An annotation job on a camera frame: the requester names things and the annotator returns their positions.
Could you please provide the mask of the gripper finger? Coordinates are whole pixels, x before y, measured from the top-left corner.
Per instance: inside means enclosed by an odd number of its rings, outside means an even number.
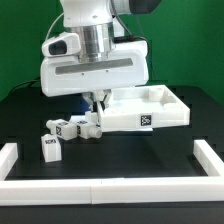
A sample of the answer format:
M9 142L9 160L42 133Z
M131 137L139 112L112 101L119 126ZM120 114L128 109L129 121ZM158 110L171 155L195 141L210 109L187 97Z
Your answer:
M109 99L112 95L112 91L110 89L107 90L100 90L98 93L98 101L101 103L103 109L109 107Z
M94 100L94 95L92 92L85 92L82 94L83 99L89 105L89 109L91 112L95 112L97 110L96 101Z

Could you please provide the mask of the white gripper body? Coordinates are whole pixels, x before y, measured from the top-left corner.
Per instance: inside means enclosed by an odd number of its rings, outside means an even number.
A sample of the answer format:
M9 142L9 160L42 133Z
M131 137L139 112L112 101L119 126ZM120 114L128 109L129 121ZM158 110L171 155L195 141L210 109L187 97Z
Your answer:
M48 96L144 85L148 79L145 41L119 43L104 61L80 63L76 56L45 58L42 92Z

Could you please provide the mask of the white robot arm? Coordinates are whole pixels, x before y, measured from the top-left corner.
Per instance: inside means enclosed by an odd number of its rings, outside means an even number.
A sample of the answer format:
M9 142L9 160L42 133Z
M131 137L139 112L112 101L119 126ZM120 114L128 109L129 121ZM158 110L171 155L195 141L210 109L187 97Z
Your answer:
M81 93L90 104L109 101L113 88L149 79L147 41L125 35L120 14L149 14L162 0L60 0L65 31L47 37L40 78L48 96Z

